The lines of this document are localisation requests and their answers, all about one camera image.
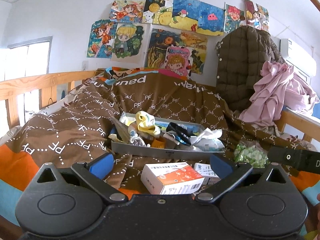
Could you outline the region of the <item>white fluffy cloth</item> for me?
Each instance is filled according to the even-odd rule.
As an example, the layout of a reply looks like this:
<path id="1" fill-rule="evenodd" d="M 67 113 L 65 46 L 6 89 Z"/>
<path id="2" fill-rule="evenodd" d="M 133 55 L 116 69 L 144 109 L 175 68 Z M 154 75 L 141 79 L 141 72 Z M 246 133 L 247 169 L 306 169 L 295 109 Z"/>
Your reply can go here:
<path id="1" fill-rule="evenodd" d="M 218 152 L 222 151 L 225 146 L 220 140 L 222 137 L 222 130 L 210 130 L 206 128 L 198 136 L 191 136 L 191 145 L 200 149 L 203 152 Z"/>

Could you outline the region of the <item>white cartoon print sock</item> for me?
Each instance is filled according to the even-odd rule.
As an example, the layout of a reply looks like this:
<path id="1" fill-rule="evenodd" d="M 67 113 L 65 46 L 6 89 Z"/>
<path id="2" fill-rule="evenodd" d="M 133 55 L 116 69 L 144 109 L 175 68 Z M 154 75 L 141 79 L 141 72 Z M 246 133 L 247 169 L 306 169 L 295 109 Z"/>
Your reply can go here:
<path id="1" fill-rule="evenodd" d="M 134 146 L 139 146 L 139 147 L 145 147 L 146 146 L 144 140 L 138 135 L 130 137 L 130 144 L 134 145 Z"/>

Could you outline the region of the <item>black sock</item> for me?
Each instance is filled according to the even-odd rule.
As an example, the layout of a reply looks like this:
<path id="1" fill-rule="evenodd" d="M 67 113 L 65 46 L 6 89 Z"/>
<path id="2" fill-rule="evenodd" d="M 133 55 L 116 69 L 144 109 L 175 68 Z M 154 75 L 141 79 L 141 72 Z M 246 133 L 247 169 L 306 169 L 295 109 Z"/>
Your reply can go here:
<path id="1" fill-rule="evenodd" d="M 177 139 L 187 146 L 191 145 L 191 136 L 194 136 L 191 129 L 183 124 L 177 124 L 170 122 L 166 128 L 166 132 L 174 132 L 177 135 Z"/>

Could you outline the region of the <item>yellow striped sock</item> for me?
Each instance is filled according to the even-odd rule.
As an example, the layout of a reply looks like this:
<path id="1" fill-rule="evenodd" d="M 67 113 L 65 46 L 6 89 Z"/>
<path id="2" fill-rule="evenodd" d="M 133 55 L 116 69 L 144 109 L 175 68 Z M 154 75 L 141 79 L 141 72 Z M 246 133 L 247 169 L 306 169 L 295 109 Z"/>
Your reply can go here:
<path id="1" fill-rule="evenodd" d="M 161 135 L 161 129 L 156 125 L 155 117 L 145 111 L 138 111 L 135 114 L 135 121 L 129 125 L 127 130 L 131 136 L 140 135 L 150 140 Z"/>

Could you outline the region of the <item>white small box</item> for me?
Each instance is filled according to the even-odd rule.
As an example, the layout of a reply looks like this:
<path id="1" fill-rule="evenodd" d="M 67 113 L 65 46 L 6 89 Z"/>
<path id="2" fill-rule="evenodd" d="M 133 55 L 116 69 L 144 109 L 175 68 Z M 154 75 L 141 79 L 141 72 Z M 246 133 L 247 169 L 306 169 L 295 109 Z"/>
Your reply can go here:
<path id="1" fill-rule="evenodd" d="M 213 185 L 221 180 L 220 177 L 211 169 L 209 164 L 195 163 L 194 170 L 203 176 L 204 181 L 202 185 Z"/>

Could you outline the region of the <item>jar of green stars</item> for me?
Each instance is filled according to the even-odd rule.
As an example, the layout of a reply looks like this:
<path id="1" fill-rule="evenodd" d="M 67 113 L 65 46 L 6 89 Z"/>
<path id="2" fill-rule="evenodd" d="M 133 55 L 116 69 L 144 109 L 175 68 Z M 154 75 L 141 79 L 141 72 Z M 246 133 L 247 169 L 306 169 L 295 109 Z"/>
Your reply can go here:
<path id="1" fill-rule="evenodd" d="M 257 141 L 239 142 L 234 151 L 234 161 L 249 163 L 253 168 L 264 168 L 270 163 L 267 152 Z"/>

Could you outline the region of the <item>brown PF patterned blanket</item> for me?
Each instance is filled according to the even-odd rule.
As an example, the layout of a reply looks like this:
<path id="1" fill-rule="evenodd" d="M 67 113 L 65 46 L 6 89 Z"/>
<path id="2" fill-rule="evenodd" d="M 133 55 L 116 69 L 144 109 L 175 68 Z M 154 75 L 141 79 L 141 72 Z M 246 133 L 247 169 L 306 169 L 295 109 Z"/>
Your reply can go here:
<path id="1" fill-rule="evenodd" d="M 91 161 L 107 148 L 112 118 L 145 111 L 157 118 L 221 129 L 222 142 L 233 152 L 241 140 L 302 149 L 295 139 L 283 139 L 238 119 L 213 89 L 164 74 L 139 73 L 117 81 L 94 77 L 64 99 L 34 114 L 1 144 L 1 181 L 24 191 L 40 166 L 51 162 L 70 167 Z"/>

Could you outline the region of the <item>grey tray with cartoon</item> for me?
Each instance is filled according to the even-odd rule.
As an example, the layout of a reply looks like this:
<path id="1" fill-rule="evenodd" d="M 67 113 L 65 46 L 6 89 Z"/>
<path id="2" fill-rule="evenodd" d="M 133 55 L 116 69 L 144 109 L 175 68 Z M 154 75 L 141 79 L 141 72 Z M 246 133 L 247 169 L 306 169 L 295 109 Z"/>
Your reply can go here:
<path id="1" fill-rule="evenodd" d="M 164 118 L 155 118 L 156 124 L 161 127 L 162 131 L 165 132 L 169 122 L 184 125 L 190 129 L 194 134 L 199 134 L 204 131 L 204 127 L 201 124 L 195 124 L 192 122 L 183 122 L 178 120 L 170 120 Z M 213 149 L 212 151 L 186 151 L 182 149 L 175 149 L 175 143 L 172 141 L 165 143 L 165 148 L 154 148 L 145 146 L 135 146 L 125 144 L 122 142 L 111 141 L 111 150 L 117 154 L 131 154 L 141 157 L 153 157 L 160 159 L 183 159 L 183 160 L 209 160 L 210 155 L 213 153 L 224 154 L 225 149 Z"/>

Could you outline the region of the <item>orange white medicine box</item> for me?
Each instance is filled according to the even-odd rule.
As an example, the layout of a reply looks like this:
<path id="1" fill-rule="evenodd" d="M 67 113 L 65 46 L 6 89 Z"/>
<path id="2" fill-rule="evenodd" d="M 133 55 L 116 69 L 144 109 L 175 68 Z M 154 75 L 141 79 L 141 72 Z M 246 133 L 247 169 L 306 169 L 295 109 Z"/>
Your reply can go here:
<path id="1" fill-rule="evenodd" d="M 141 181 L 151 194 L 177 195 L 198 191 L 204 177 L 186 162 L 146 164 Z"/>

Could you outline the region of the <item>pink cloth pile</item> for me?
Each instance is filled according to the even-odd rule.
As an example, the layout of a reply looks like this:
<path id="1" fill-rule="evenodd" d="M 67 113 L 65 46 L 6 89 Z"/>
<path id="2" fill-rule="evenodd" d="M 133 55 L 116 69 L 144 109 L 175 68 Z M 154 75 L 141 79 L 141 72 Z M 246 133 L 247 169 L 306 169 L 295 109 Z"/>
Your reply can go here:
<path id="1" fill-rule="evenodd" d="M 287 63 L 266 61 L 260 75 L 253 85 L 251 105 L 239 115 L 241 121 L 269 127 L 280 119 L 284 107 L 311 115 L 319 103 L 316 92 Z"/>

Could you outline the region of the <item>brown quilted jacket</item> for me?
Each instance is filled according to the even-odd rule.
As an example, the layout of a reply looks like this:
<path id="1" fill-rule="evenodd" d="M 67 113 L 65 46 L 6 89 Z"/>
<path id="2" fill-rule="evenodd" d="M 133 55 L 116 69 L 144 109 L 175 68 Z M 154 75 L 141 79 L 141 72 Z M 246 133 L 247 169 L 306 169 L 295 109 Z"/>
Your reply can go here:
<path id="1" fill-rule="evenodd" d="M 216 89 L 232 111 L 241 112 L 250 106 L 253 85 L 261 79 L 266 61 L 285 62 L 268 32 L 246 25 L 218 42 L 216 53 Z"/>

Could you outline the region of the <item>window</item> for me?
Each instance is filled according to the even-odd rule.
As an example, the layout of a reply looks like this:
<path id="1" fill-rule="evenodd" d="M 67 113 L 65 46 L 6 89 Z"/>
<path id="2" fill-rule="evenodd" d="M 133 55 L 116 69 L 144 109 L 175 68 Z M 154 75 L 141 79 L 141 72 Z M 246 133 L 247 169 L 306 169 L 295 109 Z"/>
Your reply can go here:
<path id="1" fill-rule="evenodd" d="M 1 48 L 1 81 L 49 73 L 52 37 L 42 37 Z"/>

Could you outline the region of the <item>wall air conditioner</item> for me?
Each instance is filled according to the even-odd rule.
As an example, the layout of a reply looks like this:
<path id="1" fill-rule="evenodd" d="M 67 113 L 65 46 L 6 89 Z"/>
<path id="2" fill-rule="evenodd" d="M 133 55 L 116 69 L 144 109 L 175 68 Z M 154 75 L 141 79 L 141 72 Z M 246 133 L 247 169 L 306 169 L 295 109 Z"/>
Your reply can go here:
<path id="1" fill-rule="evenodd" d="M 294 67 L 295 73 L 310 85 L 317 71 L 315 59 L 300 45 L 288 38 L 281 39 L 280 53 L 284 60 Z"/>

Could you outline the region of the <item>wooden bed rail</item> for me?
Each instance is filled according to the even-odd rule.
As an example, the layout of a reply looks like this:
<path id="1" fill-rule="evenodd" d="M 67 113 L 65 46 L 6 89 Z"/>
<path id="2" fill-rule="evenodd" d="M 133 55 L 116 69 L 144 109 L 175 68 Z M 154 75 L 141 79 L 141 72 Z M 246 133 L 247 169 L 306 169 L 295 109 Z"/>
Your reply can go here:
<path id="1" fill-rule="evenodd" d="M 85 81 L 98 75 L 102 70 L 62 72 L 1 82 L 1 100 L 5 101 L 7 111 L 7 124 L 13 128 L 20 124 L 17 110 L 17 96 L 33 90 L 39 91 L 40 109 L 57 102 L 57 86 L 67 85 L 70 92 L 78 81 Z M 313 139 L 319 141 L 319 121 L 303 116 L 290 109 L 282 111 L 281 118 L 275 121 L 279 131 L 283 132 L 285 126 L 289 125 L 303 133 L 303 140 L 311 142 Z"/>

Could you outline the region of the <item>cartoon wall posters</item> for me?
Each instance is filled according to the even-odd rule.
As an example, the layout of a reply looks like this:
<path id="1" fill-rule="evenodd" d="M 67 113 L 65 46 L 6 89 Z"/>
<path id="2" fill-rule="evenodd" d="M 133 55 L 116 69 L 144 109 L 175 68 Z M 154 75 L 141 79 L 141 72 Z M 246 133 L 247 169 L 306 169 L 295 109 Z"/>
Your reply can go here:
<path id="1" fill-rule="evenodd" d="M 245 10 L 199 0 L 115 0 L 109 17 L 91 26 L 87 57 L 134 64 L 176 76 L 202 74 L 208 38 L 241 26 L 268 32 L 268 10 L 245 0 Z"/>

